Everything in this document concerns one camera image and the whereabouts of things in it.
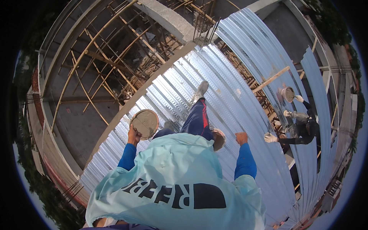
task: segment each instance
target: blue arm sleeve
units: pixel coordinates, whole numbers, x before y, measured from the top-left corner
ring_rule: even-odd
[[[122,167],[126,170],[131,170],[134,167],[134,158],[137,153],[137,148],[132,144],[127,144],[124,149],[123,156],[121,157],[118,167]]]
[[[244,143],[239,150],[239,157],[236,161],[234,180],[241,175],[250,175],[255,179],[257,166],[253,159],[248,143]]]

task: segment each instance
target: hand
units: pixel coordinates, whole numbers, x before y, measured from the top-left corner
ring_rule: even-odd
[[[298,101],[298,102],[301,102],[303,103],[304,99],[300,96],[300,95],[295,95],[295,99]]]
[[[134,128],[134,126],[131,124],[128,132],[128,143],[137,147],[137,144],[141,140],[141,136],[142,134],[138,132],[137,128]]]
[[[235,133],[235,136],[236,142],[238,142],[240,146],[242,146],[244,143],[248,143],[248,136],[246,132],[237,132]]]
[[[277,142],[279,139],[272,135],[271,133],[267,132],[265,134],[265,142],[271,143],[271,142]]]

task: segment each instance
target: light blue shirt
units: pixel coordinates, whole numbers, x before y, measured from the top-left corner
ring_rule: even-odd
[[[250,175],[230,183],[213,140],[177,133],[152,140],[127,171],[117,167],[88,202],[88,226],[102,217],[171,229],[264,229],[265,207]]]

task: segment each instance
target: glove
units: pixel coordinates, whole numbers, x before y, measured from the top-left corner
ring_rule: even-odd
[[[298,101],[298,102],[301,102],[303,103],[304,99],[300,96],[300,95],[295,95],[295,99]]]
[[[272,135],[271,133],[267,132],[265,134],[265,142],[271,143],[271,142],[277,142],[278,138]]]

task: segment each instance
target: bucket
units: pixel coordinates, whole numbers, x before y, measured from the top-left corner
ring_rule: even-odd
[[[129,127],[131,124],[142,134],[141,141],[145,141],[156,133],[159,127],[159,117],[154,111],[143,109],[134,114],[130,120]]]
[[[218,128],[212,128],[211,131],[213,132],[213,139],[215,140],[213,143],[213,150],[216,152],[225,145],[226,136],[224,132]]]
[[[292,87],[286,87],[283,88],[281,90],[281,95],[282,97],[287,101],[287,102],[293,102],[294,97],[295,97],[295,93]]]

